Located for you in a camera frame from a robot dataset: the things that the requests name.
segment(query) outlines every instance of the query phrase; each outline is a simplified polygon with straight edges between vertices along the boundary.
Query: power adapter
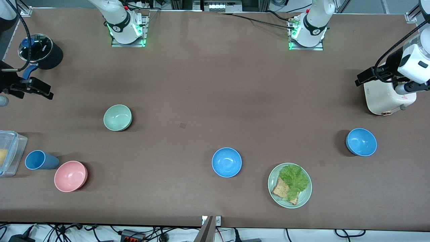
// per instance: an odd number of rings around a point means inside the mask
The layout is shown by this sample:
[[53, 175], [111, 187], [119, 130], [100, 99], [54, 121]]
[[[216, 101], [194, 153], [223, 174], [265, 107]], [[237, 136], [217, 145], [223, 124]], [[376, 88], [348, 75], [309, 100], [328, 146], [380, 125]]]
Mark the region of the power adapter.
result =
[[12, 237], [10, 237], [9, 242], [35, 242], [34, 239], [30, 238], [30, 231], [33, 228], [34, 225], [30, 226], [24, 234], [15, 234]]
[[15, 234], [10, 237], [9, 242], [35, 242], [32, 238], [25, 238], [22, 234]]

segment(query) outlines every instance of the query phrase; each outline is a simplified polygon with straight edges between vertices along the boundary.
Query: toast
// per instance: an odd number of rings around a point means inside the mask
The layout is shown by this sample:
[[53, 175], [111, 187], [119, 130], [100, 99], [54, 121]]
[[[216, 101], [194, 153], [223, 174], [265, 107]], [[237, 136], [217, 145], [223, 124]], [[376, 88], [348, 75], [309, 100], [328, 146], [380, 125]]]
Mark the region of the toast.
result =
[[[288, 190], [290, 190], [290, 187], [281, 179], [281, 177], [278, 177], [278, 180], [276, 181], [276, 185], [273, 188], [272, 193], [280, 198], [284, 198], [287, 196]], [[297, 193], [296, 199], [288, 202], [292, 203], [293, 205], [296, 205], [298, 202], [299, 193], [300, 192]]]

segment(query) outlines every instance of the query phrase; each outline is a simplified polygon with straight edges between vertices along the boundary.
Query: white floor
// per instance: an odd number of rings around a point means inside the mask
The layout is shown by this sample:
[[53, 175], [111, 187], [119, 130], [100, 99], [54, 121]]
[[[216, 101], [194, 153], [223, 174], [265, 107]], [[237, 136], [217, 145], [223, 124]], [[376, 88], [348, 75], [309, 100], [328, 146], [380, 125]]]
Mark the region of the white floor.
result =
[[[12, 235], [22, 234], [31, 224], [11, 224], [7, 225], [8, 229], [0, 242], [7, 242]], [[152, 227], [131, 227], [131, 226], [114, 226], [116, 230], [129, 229], [136, 232], [148, 231]], [[36, 242], [42, 242], [51, 228], [47, 225], [39, 225], [34, 227], [30, 233], [30, 237]], [[227, 242], [235, 239], [234, 230], [231, 228], [220, 228], [223, 241]], [[285, 229], [238, 229], [240, 238], [246, 239], [261, 239], [262, 242], [288, 242]], [[333, 230], [303, 230], [289, 229], [289, 234], [292, 242], [347, 242], [347, 239], [339, 238]], [[350, 235], [361, 233], [357, 230], [348, 230]], [[120, 236], [114, 232], [109, 226], [99, 226], [96, 229], [98, 238], [101, 241], [113, 240], [118, 242]], [[170, 242], [192, 242], [196, 237], [197, 230], [181, 230], [175, 229], [169, 232]], [[96, 242], [92, 231], [77, 230], [75, 228], [66, 232], [66, 235], [72, 242]], [[56, 236], [53, 235], [50, 242], [55, 242]], [[430, 232], [406, 232], [406, 231], [377, 231], [367, 230], [362, 237], [351, 238], [351, 242], [428, 242], [430, 241]], [[222, 242], [218, 233], [215, 235], [215, 242]]]

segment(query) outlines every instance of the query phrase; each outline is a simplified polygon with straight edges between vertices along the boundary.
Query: blue cup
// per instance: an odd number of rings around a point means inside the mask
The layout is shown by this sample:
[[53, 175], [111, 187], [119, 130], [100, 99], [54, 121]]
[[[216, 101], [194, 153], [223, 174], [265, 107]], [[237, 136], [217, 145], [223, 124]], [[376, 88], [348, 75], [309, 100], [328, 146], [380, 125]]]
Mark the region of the blue cup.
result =
[[41, 150], [30, 152], [25, 158], [25, 167], [29, 170], [49, 170], [55, 169], [60, 164], [57, 157], [47, 154]]

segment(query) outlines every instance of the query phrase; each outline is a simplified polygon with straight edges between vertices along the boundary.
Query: metal mounting plate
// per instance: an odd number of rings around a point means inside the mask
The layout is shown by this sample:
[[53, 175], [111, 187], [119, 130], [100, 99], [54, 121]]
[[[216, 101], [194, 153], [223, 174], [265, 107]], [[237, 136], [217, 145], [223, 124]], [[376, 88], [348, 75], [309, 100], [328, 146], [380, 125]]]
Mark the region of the metal mounting plate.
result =
[[[287, 26], [289, 27], [296, 27], [294, 26], [292, 23], [287, 22]], [[323, 41], [321, 40], [316, 46], [314, 47], [304, 47], [302, 45], [300, 45], [299, 43], [297, 43], [296, 40], [294, 40], [293, 38], [291, 38], [292, 32], [294, 30], [288, 29], [288, 47], [290, 50], [324, 50], [323, 47]]]
[[146, 46], [146, 38], [148, 36], [148, 24], [149, 24], [149, 16], [142, 15], [141, 23], [139, 21], [139, 24], [142, 24], [141, 31], [143, 34], [137, 38], [135, 41], [129, 44], [122, 44], [116, 41], [114, 38], [112, 38], [112, 47], [145, 47]]
[[[202, 216], [202, 225], [205, 223], [208, 216]], [[221, 216], [216, 216], [216, 224], [217, 227], [221, 226]]]

